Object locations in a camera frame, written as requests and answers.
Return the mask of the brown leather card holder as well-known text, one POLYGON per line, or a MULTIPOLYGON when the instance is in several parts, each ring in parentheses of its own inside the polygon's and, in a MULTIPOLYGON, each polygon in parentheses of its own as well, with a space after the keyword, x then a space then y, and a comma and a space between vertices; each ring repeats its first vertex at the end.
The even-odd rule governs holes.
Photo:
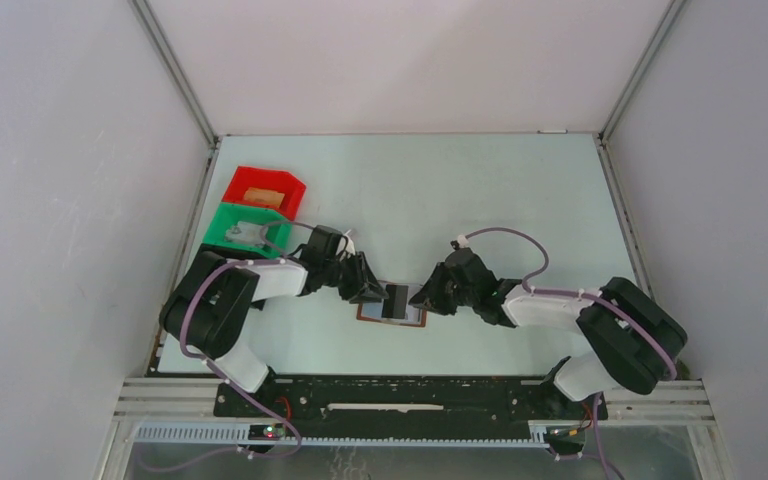
POLYGON ((420 284, 382 282, 381 286, 388 298, 377 303, 359 304, 357 320, 411 328, 425 327, 427 312, 409 304, 410 298, 420 291, 420 284))

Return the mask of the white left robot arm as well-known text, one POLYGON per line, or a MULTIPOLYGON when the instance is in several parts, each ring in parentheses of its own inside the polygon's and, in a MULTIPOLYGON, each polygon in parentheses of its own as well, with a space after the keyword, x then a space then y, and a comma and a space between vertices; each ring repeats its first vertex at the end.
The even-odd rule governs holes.
POLYGON ((276 258, 233 259, 199 253, 159 314, 161 329, 178 341, 181 353, 239 388, 238 404, 264 416, 276 403, 267 383, 274 373, 241 334, 250 309, 283 297, 302 297, 334 288, 350 304, 380 303, 388 294, 363 252, 349 236, 317 225, 291 254, 276 258))

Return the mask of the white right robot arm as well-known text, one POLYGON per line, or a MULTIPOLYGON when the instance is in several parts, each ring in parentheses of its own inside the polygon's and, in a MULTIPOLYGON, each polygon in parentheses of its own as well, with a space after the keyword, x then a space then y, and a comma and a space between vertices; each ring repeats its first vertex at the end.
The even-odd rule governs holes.
POLYGON ((688 341, 684 328, 627 278, 596 289, 539 288, 528 278, 497 277, 464 238, 454 241, 409 303, 442 316, 469 307, 490 325, 543 326, 583 337, 588 350, 560 360, 541 392, 543 408, 556 418, 607 390, 650 394, 660 381, 676 378, 688 341))

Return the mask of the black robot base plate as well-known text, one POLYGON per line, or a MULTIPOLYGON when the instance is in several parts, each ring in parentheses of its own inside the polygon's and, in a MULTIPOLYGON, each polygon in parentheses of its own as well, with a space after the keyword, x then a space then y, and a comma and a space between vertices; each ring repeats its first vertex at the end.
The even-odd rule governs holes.
POLYGON ((306 439, 534 440, 542 421, 608 417, 530 376, 275 375, 252 396, 306 439))

